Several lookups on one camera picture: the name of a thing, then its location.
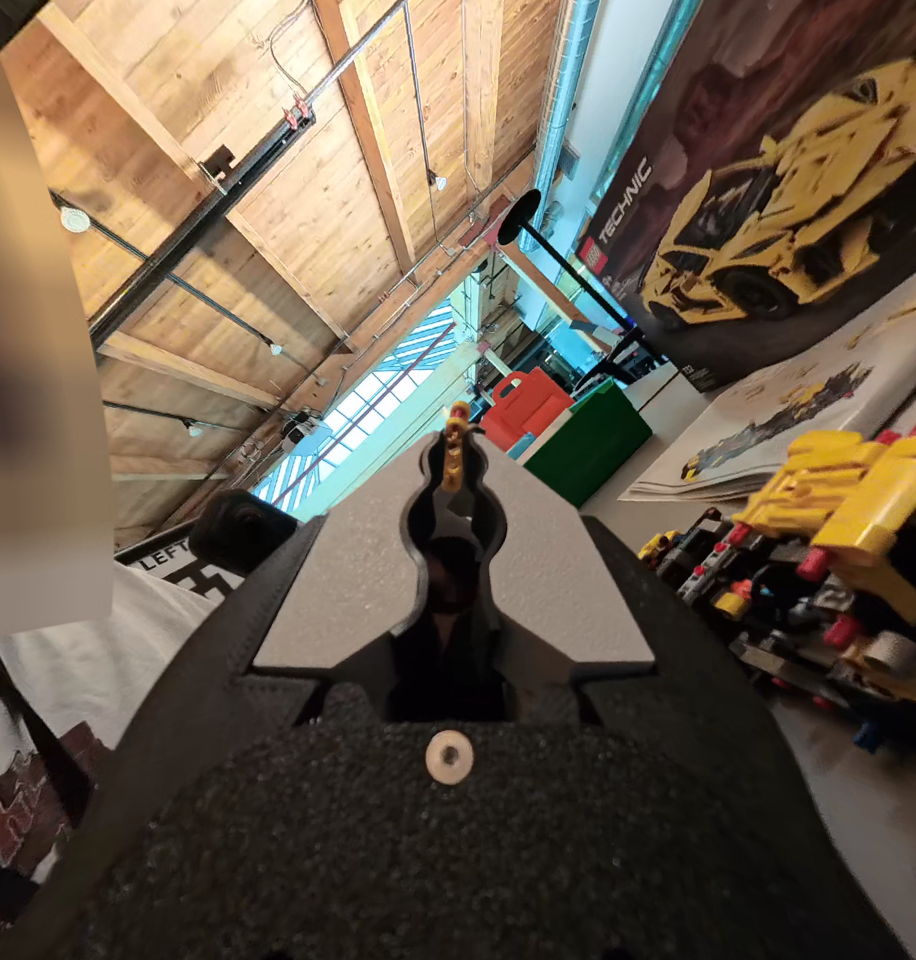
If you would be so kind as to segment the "yellow lego beam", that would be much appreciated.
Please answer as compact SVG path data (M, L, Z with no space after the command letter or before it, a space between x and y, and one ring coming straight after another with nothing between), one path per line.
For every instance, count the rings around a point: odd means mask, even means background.
M444 457L440 487L448 494L457 493L464 481L464 437L470 426L471 408L466 401L463 402L469 408L468 417L447 417L442 431Z

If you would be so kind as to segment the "lego instruction booklet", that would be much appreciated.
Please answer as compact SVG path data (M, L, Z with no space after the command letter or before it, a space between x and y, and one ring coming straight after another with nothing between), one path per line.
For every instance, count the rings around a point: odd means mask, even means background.
M722 392L620 499L738 499L805 433L870 439L914 391L916 273L807 351Z

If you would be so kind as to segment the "silver air duct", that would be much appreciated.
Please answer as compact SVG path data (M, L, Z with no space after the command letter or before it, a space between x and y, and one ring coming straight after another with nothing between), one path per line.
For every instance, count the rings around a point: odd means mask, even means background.
M540 192L533 221L540 225L558 169L584 59L600 1L561 1L537 126L533 186Z

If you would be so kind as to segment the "green storage bin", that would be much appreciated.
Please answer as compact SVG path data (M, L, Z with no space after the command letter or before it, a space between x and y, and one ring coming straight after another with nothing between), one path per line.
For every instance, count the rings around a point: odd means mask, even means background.
M569 417L542 444L519 458L524 469L576 508L653 436L625 392L608 381L569 408Z

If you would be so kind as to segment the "black ceiling rail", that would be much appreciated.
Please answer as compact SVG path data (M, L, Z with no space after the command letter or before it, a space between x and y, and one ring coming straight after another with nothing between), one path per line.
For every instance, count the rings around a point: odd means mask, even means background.
M203 197L92 318L89 336L95 352L152 296L212 228L235 210L316 122L312 107L307 102L298 102L294 108L286 111L285 118L278 126Z

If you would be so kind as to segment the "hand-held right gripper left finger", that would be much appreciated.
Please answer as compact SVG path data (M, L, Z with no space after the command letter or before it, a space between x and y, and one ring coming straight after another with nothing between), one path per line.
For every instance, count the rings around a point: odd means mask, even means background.
M394 681L392 640L422 584L405 543L406 514L426 488L426 451L411 446L332 507L272 626L256 673L331 681Z

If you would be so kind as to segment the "lego set box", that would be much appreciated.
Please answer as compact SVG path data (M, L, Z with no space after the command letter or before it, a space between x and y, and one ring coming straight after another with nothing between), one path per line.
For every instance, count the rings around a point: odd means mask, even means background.
M916 1L683 5L575 255L704 392L916 271Z

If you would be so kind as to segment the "orange plastic case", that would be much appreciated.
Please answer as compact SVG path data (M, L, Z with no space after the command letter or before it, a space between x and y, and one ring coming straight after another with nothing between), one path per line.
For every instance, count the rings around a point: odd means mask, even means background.
M505 452L525 434L539 436L573 404L570 394L539 367L511 372L495 386L492 398L480 428Z

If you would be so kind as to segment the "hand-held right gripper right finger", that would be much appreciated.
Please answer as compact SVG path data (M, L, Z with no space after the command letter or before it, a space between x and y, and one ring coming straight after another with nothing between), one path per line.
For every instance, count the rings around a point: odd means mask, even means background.
M605 681L645 674L655 655L576 508L482 434L481 490L504 533L487 561L509 681Z

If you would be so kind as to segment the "lego car chassis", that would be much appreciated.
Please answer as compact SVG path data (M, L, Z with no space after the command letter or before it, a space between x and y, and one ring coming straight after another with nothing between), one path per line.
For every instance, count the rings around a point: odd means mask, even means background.
M812 431L731 517L708 509L637 557L754 682L916 747L916 423Z

